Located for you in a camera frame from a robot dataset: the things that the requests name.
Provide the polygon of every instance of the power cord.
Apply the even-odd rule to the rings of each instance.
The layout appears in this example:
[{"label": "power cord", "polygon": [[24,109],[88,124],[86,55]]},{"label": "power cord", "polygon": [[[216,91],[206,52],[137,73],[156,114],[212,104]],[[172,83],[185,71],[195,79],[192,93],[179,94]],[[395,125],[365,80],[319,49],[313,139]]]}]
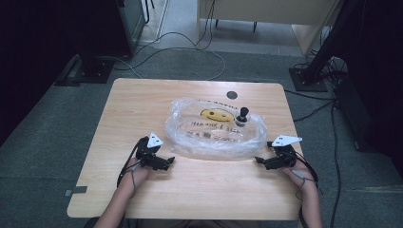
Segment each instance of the power cord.
[{"label": "power cord", "polygon": [[288,92],[288,93],[291,93],[291,94],[294,94],[294,95],[301,96],[301,97],[311,98],[311,99],[317,99],[317,100],[331,100],[331,101],[333,101],[333,100],[335,99],[335,98],[319,98],[319,97],[308,96],[308,95],[301,94],[301,93],[297,93],[297,92],[294,92],[294,91],[291,91],[291,90],[287,90],[287,89],[284,89],[284,91],[285,91],[285,92]]},{"label": "power cord", "polygon": [[304,116],[304,117],[301,117],[301,118],[298,118],[298,119],[296,119],[296,120],[293,120],[293,122],[295,123],[295,122],[304,121],[305,119],[310,118],[311,116],[313,116],[315,113],[317,113],[318,111],[322,110],[322,109],[325,108],[326,106],[328,106],[328,105],[330,105],[330,104],[334,104],[334,103],[335,103],[335,101],[331,101],[331,102],[329,102],[329,103],[327,103],[327,104],[324,104],[324,105],[320,106],[319,108],[315,109],[314,111],[312,111],[311,114],[309,114],[309,115],[307,115],[307,116]]},{"label": "power cord", "polygon": [[338,200],[340,198],[340,192],[341,192],[341,176],[340,176],[340,167],[338,165],[338,156],[337,156],[338,138],[337,138],[336,125],[335,125],[335,114],[334,114],[335,108],[336,108],[336,103],[333,104],[332,110],[331,110],[332,126],[333,126],[333,132],[334,132],[334,135],[335,135],[335,165],[336,165],[336,172],[337,172],[337,194],[336,194],[335,205],[333,207],[332,220],[331,220],[331,223],[330,223],[331,228],[333,228],[334,224],[335,224],[336,209],[337,209]]},{"label": "power cord", "polygon": [[[153,41],[153,42],[151,42],[151,43],[149,43],[149,44],[147,44],[147,45],[141,47],[141,48],[133,55],[133,57],[135,57],[135,56],[136,56],[140,51],[142,51],[144,48],[146,48],[146,47],[148,47],[148,46],[150,46],[150,45],[156,43],[157,41],[161,40],[165,35],[169,35],[169,34],[181,35],[182,37],[186,38],[186,39],[192,44],[193,47],[168,47],[168,48],[163,48],[163,49],[160,49],[160,50],[154,52],[153,54],[151,54],[150,56],[148,56],[145,60],[143,60],[142,62],[140,62],[140,63],[137,64],[136,66],[131,66],[131,65],[129,65],[128,63],[124,62],[123,60],[120,60],[120,59],[119,59],[120,62],[123,62],[125,65],[129,66],[129,68],[117,68],[117,67],[114,67],[114,69],[117,69],[117,70],[129,70],[129,69],[131,69],[135,75],[137,75],[139,78],[142,78],[139,74],[137,74],[137,73],[134,71],[134,68],[141,66],[141,65],[144,64],[146,61],[148,61],[150,58],[152,58],[154,55],[156,55],[156,54],[158,54],[158,53],[160,53],[160,52],[162,52],[162,51],[169,50],[169,49],[205,50],[205,49],[209,48],[210,45],[211,45],[211,42],[212,42],[212,38],[213,38],[213,32],[212,32],[211,23],[212,23],[212,18],[213,18],[213,14],[214,14],[214,6],[215,6],[215,3],[216,3],[216,1],[213,0],[213,3],[211,4],[211,8],[210,8],[210,11],[209,11],[208,16],[207,16],[207,20],[206,20],[206,22],[205,22],[203,35],[202,35],[202,37],[199,39],[199,41],[198,41],[196,44],[195,44],[190,38],[188,38],[186,35],[184,35],[184,34],[182,34],[182,33],[179,33],[179,32],[167,32],[167,33],[165,33],[164,35],[158,37],[155,41]],[[207,46],[205,46],[205,47],[203,47],[203,48],[198,48],[198,44],[199,44],[200,41],[204,38],[204,36],[205,36],[205,34],[206,34],[206,32],[207,32],[207,26],[208,26],[208,25],[209,25],[209,31],[210,31],[210,40],[209,40]],[[220,76],[222,75],[222,73],[225,71],[225,68],[226,68],[225,61],[223,60],[223,58],[220,57],[220,55],[217,54],[215,51],[212,50],[212,52],[222,60],[222,62],[223,62],[223,68],[222,68],[222,71],[221,71],[218,75],[213,76],[213,77],[211,77],[211,78],[208,78],[208,79],[206,79],[205,81],[213,80],[213,79],[216,79],[216,78],[220,77]]]}]

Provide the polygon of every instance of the black joystick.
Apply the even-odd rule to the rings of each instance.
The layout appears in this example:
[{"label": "black joystick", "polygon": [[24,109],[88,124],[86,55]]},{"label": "black joystick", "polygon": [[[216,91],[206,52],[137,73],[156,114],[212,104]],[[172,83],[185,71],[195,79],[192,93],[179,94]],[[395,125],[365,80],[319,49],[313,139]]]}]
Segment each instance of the black joystick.
[{"label": "black joystick", "polygon": [[248,122],[248,119],[246,118],[246,115],[248,115],[248,113],[249,109],[247,107],[242,107],[240,109],[240,114],[237,117],[237,120],[235,121],[237,126],[245,126],[246,122]]}]

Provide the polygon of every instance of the hand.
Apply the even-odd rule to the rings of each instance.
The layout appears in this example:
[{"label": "hand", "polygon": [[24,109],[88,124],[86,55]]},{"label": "hand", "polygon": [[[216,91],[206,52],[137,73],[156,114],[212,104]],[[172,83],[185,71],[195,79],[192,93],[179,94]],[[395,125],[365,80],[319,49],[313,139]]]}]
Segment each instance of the hand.
[{"label": "hand", "polygon": [[[131,159],[127,167],[135,164],[136,162],[137,159]],[[142,183],[147,179],[150,173],[150,169],[151,168],[148,166],[142,167],[140,164],[138,164],[137,168],[133,172],[133,179],[135,183],[133,184],[133,179],[131,177],[132,171],[131,168],[129,168],[122,177],[121,183],[119,184],[119,187],[117,189],[117,191],[119,191],[119,194],[124,194],[129,198],[134,197],[134,195],[136,194],[136,189],[139,189]]]},{"label": "hand", "polygon": [[[316,189],[315,183],[313,182],[314,177],[312,176],[311,171],[301,161],[297,160],[293,167],[282,167],[279,170],[287,174],[291,181],[293,181],[293,183],[295,183],[297,186],[301,186],[302,192],[308,190],[310,191],[312,187]],[[298,171],[299,174],[303,175],[305,180],[294,174],[292,170]]]}]

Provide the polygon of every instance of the forearm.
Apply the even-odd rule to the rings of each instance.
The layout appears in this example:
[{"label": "forearm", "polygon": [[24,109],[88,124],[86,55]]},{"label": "forearm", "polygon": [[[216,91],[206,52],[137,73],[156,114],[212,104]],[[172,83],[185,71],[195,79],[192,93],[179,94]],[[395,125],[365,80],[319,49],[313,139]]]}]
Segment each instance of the forearm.
[{"label": "forearm", "polygon": [[321,228],[322,218],[320,214],[320,202],[317,188],[313,183],[308,183],[302,189],[302,215],[309,228]]},{"label": "forearm", "polygon": [[120,188],[116,189],[109,205],[104,210],[95,227],[118,227],[125,214],[125,208],[129,200],[130,196],[128,194],[123,193],[123,190]]}]

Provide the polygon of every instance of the yellow smiley face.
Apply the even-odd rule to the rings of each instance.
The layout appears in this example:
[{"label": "yellow smiley face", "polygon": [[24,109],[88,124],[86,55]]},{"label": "yellow smiley face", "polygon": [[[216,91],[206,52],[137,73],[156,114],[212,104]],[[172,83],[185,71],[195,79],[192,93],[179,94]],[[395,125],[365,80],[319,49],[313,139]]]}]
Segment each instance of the yellow smiley face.
[{"label": "yellow smiley face", "polygon": [[235,119],[231,112],[220,108],[205,109],[201,112],[201,116],[217,122],[231,122]]}]

